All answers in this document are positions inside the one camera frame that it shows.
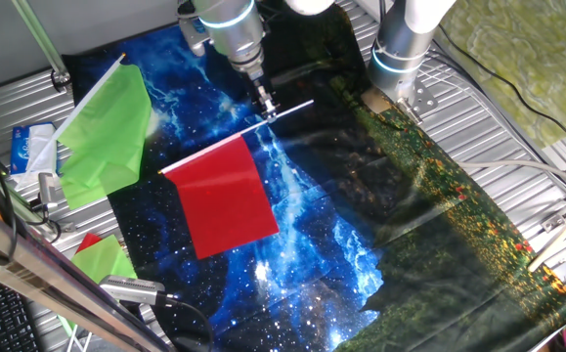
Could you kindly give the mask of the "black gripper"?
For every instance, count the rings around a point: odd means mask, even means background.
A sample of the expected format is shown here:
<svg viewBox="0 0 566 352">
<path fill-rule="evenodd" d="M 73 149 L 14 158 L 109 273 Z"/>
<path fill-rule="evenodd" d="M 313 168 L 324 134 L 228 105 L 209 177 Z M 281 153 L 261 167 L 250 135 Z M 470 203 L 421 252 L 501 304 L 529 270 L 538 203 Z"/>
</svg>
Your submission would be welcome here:
<svg viewBox="0 0 566 352">
<path fill-rule="evenodd" d="M 254 94 L 256 98 L 256 106 L 262 117 L 267 122 L 274 122 L 278 118 L 277 107 L 271 98 L 268 90 L 268 83 L 265 75 L 261 75 L 252 80 L 254 86 Z"/>
</svg>

